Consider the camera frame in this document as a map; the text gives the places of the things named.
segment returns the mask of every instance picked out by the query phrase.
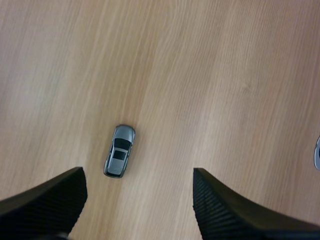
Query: gray object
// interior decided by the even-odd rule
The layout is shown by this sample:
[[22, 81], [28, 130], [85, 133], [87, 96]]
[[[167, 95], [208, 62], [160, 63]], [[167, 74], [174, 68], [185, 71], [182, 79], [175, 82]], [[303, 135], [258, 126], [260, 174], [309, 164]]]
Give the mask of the gray object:
[[316, 169], [320, 170], [320, 137], [318, 138], [314, 149], [314, 165]]
[[115, 128], [112, 144], [104, 164], [104, 174], [111, 178], [122, 178], [128, 164], [131, 148], [136, 137], [136, 131], [128, 125]]

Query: silver toy car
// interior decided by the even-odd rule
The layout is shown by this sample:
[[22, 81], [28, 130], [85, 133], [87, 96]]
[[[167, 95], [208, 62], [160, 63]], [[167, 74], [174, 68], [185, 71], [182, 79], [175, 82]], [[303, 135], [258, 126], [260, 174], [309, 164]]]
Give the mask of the silver toy car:
[[136, 131], [127, 125], [115, 128], [109, 155], [104, 164], [104, 174], [112, 178], [122, 178], [125, 173]]

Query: wooden floor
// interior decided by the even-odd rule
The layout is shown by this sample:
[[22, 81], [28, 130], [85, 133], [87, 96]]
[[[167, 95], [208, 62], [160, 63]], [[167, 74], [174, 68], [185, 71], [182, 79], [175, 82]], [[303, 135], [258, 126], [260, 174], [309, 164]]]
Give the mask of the wooden floor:
[[[0, 0], [0, 198], [83, 166], [75, 240], [199, 240], [194, 167], [320, 224], [320, 1]], [[122, 179], [114, 128], [136, 129]]]

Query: car windshield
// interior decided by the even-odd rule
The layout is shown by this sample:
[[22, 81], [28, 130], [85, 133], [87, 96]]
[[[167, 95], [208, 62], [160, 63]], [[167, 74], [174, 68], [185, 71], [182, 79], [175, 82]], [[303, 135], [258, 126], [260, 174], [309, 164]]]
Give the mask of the car windshield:
[[125, 160], [125, 157], [126, 157], [126, 153], [124, 153], [123, 151], [117, 151], [117, 150], [114, 151], [114, 154], [113, 154], [114, 159]]
[[114, 147], [124, 150], [129, 150], [131, 143], [122, 138], [114, 139]]

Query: wood grain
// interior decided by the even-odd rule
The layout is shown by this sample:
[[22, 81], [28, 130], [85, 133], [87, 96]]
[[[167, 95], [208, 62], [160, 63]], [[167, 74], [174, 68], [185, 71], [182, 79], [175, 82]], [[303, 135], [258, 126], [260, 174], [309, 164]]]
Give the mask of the wood grain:
[[[320, 224], [318, 0], [0, 0], [0, 198], [84, 166], [86, 239], [201, 239], [193, 167]], [[104, 176], [117, 124], [125, 176]]]

